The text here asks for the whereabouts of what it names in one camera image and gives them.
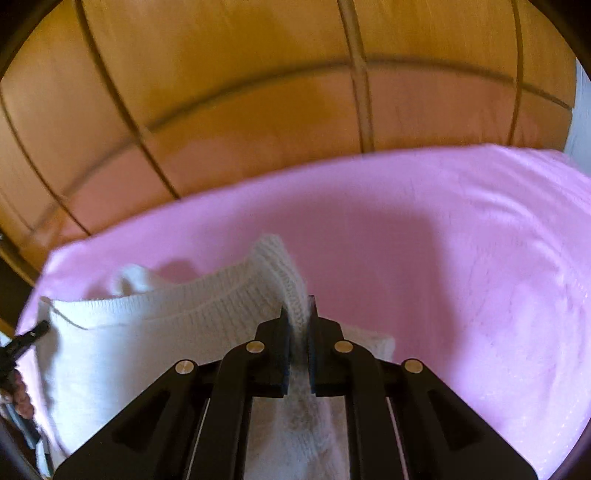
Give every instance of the pink surface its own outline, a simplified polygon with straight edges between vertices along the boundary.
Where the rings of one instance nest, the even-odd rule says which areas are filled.
[[[54,252],[20,330],[40,296],[104,297],[129,263],[191,280],[277,233],[323,316],[391,333],[396,361],[425,361],[546,479],[591,414],[591,180],[565,159],[400,151],[183,199]]]

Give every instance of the metal pin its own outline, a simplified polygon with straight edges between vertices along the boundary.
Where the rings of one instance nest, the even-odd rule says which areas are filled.
[[[181,360],[174,366],[174,369],[177,371],[177,373],[181,375],[191,373],[193,368],[195,368],[195,366],[191,360]]]
[[[407,370],[407,372],[419,374],[423,371],[423,364],[419,360],[415,360],[413,358],[404,362],[404,368]]]
[[[351,353],[353,351],[353,344],[347,340],[339,340],[335,343],[335,350],[338,353]]]
[[[253,340],[252,342],[248,342],[246,344],[246,350],[249,353],[261,353],[265,349],[265,344],[263,342],[259,342],[258,340]]]

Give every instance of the pink fabric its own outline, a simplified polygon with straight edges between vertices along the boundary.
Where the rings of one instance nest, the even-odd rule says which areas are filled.
[[[591,180],[565,159],[399,151],[186,198],[54,252],[19,329],[40,296],[104,297],[129,263],[191,280],[277,233],[323,316],[392,334],[396,361],[426,362],[543,480],[591,415]]]

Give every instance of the white knit fabric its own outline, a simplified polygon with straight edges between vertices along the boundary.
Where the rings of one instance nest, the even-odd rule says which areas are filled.
[[[154,285],[159,289],[149,291]],[[245,478],[348,478],[344,401],[310,393],[306,287],[278,237],[262,238],[243,263],[191,283],[166,285],[130,267],[116,288],[144,293],[49,303],[53,328],[39,341],[37,359],[66,455],[178,360],[222,358],[283,304],[293,331],[289,391],[282,399],[255,399]],[[346,326],[343,333],[377,358],[392,356],[389,336]]]

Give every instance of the silver screw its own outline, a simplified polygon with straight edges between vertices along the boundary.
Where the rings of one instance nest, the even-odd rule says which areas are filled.
[[[246,351],[249,353],[261,353],[265,349],[265,344],[258,340],[253,340],[246,344]]]
[[[351,353],[353,351],[353,344],[347,340],[339,340],[335,343],[335,350],[338,353]]]
[[[191,373],[193,368],[195,368],[195,366],[191,360],[181,360],[174,366],[174,369],[177,371],[177,373],[181,375]]]
[[[404,362],[404,368],[407,370],[407,372],[419,374],[423,371],[423,364],[413,358]]]

